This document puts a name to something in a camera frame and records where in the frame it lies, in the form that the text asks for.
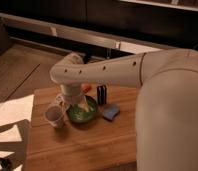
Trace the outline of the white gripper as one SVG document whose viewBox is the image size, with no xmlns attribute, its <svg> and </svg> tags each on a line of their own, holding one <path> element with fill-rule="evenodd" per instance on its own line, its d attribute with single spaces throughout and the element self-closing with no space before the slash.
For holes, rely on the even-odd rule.
<svg viewBox="0 0 198 171">
<path fill-rule="evenodd" d="M 84 99 L 84 94 L 81 90 L 81 85 L 61 85 L 61 92 L 64 101 L 69 103 L 71 106 L 72 113 L 77 113 L 79 111 L 78 105 L 84 100 L 84 110 L 90 112 L 92 110 L 91 104 L 87 98 Z"/>
</svg>

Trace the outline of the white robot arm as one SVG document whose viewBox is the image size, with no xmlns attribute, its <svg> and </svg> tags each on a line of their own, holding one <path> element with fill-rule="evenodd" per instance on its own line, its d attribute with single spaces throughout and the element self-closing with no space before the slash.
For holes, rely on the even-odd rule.
<svg viewBox="0 0 198 171">
<path fill-rule="evenodd" d="M 198 51 L 170 49 L 85 64 L 69 54 L 50 70 L 65 100 L 83 83 L 140 89 L 135 112 L 138 171 L 198 171 Z"/>
</svg>

